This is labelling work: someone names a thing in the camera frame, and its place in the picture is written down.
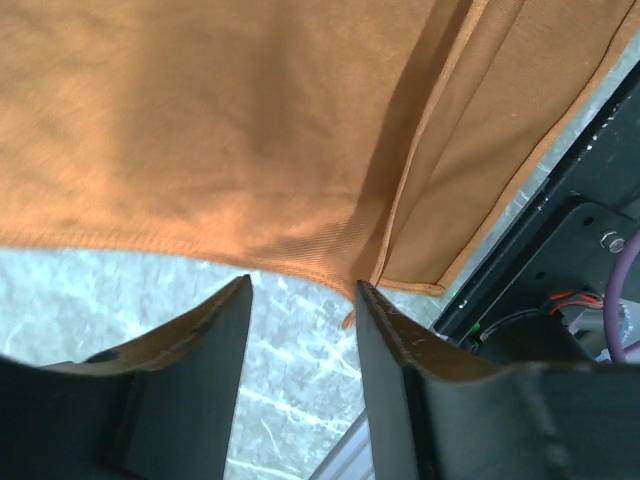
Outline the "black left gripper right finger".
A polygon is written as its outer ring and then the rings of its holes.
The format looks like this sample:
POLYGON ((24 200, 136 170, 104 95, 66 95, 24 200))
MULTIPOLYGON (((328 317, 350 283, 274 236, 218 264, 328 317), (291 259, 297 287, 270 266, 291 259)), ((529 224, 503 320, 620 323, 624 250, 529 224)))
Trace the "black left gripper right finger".
POLYGON ((639 369, 575 355, 495 363, 439 338, 370 283, 356 330, 379 479, 635 479, 639 369))

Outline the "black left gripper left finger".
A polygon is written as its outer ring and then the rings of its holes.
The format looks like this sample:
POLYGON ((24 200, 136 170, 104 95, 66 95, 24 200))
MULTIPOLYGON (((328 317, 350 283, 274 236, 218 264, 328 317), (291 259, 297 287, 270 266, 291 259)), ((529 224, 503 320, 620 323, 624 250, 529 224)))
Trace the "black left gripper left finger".
POLYGON ((3 359, 2 477, 222 478, 252 299, 244 275, 83 362, 3 359))

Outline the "orange cloth napkin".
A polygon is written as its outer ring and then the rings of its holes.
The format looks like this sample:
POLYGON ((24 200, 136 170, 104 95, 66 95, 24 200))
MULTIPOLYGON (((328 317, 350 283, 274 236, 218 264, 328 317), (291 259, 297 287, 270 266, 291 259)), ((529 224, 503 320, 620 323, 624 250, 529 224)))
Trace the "orange cloth napkin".
POLYGON ((635 1, 5 1, 1 242, 439 295, 635 1))

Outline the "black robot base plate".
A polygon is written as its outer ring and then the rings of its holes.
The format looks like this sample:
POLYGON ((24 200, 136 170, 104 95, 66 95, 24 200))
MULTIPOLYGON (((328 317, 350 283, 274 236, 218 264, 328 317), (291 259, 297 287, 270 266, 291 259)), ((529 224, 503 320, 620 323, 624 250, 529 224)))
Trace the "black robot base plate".
POLYGON ((633 68, 462 286, 434 329, 473 354, 585 360, 567 328, 604 294, 639 227, 639 70, 633 68))

